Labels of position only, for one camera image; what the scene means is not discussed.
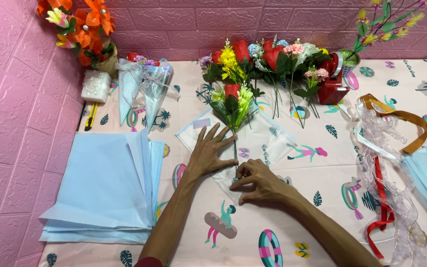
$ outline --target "pink brick wall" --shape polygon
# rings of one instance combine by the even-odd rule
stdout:
[[[87,8],[84,0],[74,0]],[[120,55],[136,51],[159,59],[198,59],[225,38],[301,38],[328,49],[352,47],[356,14],[369,0],[109,0]],[[361,52],[362,58],[427,58],[424,20],[402,39]]]
[[[35,267],[82,109],[82,68],[33,0],[0,0],[0,266]]]

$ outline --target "yellow box cutter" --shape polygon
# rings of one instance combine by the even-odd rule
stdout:
[[[88,120],[85,123],[85,131],[89,131],[90,129],[92,129],[93,119],[95,118],[97,107],[98,107],[98,102],[94,102],[92,105],[92,110],[90,111],[90,115],[88,116]]]

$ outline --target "red rose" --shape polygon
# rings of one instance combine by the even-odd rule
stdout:
[[[136,56],[140,56],[140,54],[136,52],[128,52],[128,61],[134,62],[134,58]]]
[[[283,48],[284,45],[278,45],[275,48],[272,48],[270,52],[267,52],[262,57],[274,71],[276,71],[276,59],[278,58],[279,52],[283,51]]]
[[[238,99],[238,91],[240,91],[240,85],[226,85],[225,86],[225,99],[229,94],[233,95],[236,99]]]
[[[219,51],[215,51],[214,54],[212,55],[212,60],[214,61],[214,63],[220,63],[220,61],[218,61],[218,58],[222,55],[222,52]]]
[[[263,44],[263,50],[266,52],[271,52],[273,49],[273,42],[271,40],[265,41]]]
[[[236,42],[233,46],[235,51],[235,57],[240,63],[250,60],[250,52],[248,51],[248,43],[245,40],[240,40]]]

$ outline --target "blue hydrangea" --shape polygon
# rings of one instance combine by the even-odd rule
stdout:
[[[286,40],[279,40],[276,43],[276,46],[278,46],[278,45],[284,45],[284,47],[287,47],[289,44],[288,44],[288,42]]]
[[[248,52],[250,53],[250,57],[253,56],[253,54],[255,53],[255,51],[259,51],[261,49],[260,45],[256,45],[256,44],[251,44],[248,46]]]

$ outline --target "hand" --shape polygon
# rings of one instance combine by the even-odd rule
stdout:
[[[195,148],[193,149],[189,163],[187,164],[186,171],[190,171],[200,177],[218,169],[238,164],[238,160],[235,159],[221,161],[218,158],[218,149],[228,145],[237,138],[237,135],[235,134],[222,141],[222,138],[229,130],[228,127],[225,127],[217,136],[214,137],[214,134],[217,132],[219,127],[219,123],[215,124],[207,133],[205,138],[204,134],[207,127],[204,126],[204,128],[202,128],[197,139],[197,144],[195,144]]]
[[[230,190],[250,183],[256,187],[255,191],[240,197],[240,205],[249,200],[285,201],[288,197],[299,194],[294,187],[285,185],[260,159],[242,163],[237,169],[237,177],[239,180],[230,186]]]

